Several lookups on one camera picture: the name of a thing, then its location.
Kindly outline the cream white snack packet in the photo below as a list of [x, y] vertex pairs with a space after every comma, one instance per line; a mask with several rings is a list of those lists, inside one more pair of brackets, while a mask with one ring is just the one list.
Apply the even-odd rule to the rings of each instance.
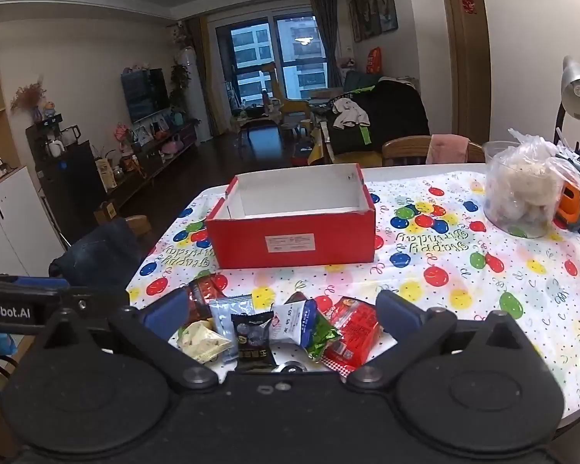
[[232, 342], [215, 331], [212, 319], [202, 319], [182, 328], [177, 344], [184, 354], [196, 362], [207, 363], [229, 351]]

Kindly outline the red noodle snack bag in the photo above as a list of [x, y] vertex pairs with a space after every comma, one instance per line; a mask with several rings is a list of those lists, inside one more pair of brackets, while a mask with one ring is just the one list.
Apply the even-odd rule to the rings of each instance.
[[339, 337], [325, 348], [324, 365], [348, 377], [367, 361], [380, 334], [376, 309], [362, 300], [342, 297], [326, 313], [325, 318]]

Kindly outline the copper brown snack packet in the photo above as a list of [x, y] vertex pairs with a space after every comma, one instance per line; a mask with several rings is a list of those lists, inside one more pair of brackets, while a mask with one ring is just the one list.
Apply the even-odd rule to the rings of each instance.
[[225, 275], [219, 273], [208, 273], [199, 275], [192, 280], [188, 288], [188, 323], [210, 319], [210, 303], [213, 300], [223, 299], [225, 297], [224, 289], [227, 286]]

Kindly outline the light blue snack packet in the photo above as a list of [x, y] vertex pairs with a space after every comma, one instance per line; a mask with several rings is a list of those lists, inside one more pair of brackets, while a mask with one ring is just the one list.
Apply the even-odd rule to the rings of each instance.
[[230, 341], [230, 347], [222, 353], [224, 363], [237, 359], [237, 339], [235, 338], [234, 315], [252, 315], [256, 313], [253, 300], [250, 295], [239, 295], [238, 297], [222, 297], [214, 299], [209, 303], [212, 313], [215, 332]]

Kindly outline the green foil snack packet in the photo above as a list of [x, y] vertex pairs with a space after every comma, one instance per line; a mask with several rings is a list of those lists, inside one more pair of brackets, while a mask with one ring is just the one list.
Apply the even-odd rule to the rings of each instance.
[[325, 350], [340, 340], [339, 331], [331, 325], [321, 312], [316, 312], [314, 327], [312, 329], [306, 353], [312, 362], [320, 362]]

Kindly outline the black snack packet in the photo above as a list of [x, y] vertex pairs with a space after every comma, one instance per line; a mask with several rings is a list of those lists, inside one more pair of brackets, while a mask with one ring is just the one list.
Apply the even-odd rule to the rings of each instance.
[[237, 372], [272, 370], [276, 367], [269, 339], [273, 317], [272, 311], [231, 315], [237, 340]]

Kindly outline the white blue milk packet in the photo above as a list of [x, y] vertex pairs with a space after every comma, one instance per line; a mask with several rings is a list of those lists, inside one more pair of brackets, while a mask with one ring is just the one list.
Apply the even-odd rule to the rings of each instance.
[[317, 318], [314, 300], [273, 305], [269, 327], [271, 343], [294, 344], [303, 349], [309, 346]]

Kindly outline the white cupboard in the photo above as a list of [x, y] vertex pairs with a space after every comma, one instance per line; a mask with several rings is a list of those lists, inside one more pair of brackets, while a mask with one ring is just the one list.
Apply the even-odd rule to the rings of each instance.
[[64, 252], [28, 169], [0, 178], [0, 273], [46, 276]]

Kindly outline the dark blue jeans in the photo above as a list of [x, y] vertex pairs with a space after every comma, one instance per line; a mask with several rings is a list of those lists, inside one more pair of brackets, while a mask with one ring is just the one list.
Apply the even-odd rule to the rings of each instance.
[[142, 250], [123, 218], [99, 225], [49, 265], [52, 278], [71, 286], [125, 289], [142, 261]]

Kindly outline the balloon birthday tablecloth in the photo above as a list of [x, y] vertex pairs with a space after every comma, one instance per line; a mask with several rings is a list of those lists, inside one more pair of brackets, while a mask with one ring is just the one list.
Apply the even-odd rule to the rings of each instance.
[[579, 412], [580, 229], [554, 224], [539, 239], [503, 232], [484, 215], [485, 178], [476, 169], [437, 167], [400, 178], [384, 168], [365, 177], [376, 208], [372, 263], [223, 270], [203, 225], [222, 195], [212, 188], [184, 208], [136, 270], [128, 283], [132, 304], [145, 307], [212, 275], [226, 295], [250, 295], [258, 310], [296, 292], [324, 304], [341, 297], [373, 303], [383, 289], [461, 319], [504, 310], [558, 380], [566, 414]]

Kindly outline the red cardboard box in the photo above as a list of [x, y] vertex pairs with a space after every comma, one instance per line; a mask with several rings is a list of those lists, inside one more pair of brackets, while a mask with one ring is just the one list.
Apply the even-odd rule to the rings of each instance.
[[205, 219], [222, 269], [365, 264], [376, 210], [358, 164], [237, 175]]

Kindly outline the dark tv console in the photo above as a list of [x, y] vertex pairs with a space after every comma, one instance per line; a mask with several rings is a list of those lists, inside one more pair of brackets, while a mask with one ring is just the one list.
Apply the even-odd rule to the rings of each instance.
[[121, 207], [158, 178], [174, 161], [196, 146], [196, 129], [199, 122], [189, 119], [183, 126], [153, 139], [137, 152], [122, 157], [118, 164], [116, 186], [104, 195], [114, 207]]

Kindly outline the pink cloth on chair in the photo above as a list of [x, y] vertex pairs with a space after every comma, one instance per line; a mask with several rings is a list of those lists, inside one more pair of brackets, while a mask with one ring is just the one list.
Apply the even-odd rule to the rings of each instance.
[[434, 134], [430, 138], [426, 164], [465, 164], [469, 139], [457, 134]]

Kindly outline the television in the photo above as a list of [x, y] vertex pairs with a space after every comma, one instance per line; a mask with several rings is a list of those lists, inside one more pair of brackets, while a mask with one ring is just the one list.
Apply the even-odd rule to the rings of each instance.
[[122, 74], [120, 78], [132, 123], [148, 118], [171, 105], [161, 68], [134, 70]]

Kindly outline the wooden door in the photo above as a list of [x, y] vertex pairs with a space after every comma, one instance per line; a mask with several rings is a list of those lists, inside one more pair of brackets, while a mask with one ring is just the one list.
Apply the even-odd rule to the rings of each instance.
[[452, 131], [486, 143], [491, 117], [491, 64], [485, 0], [444, 0], [452, 64]]

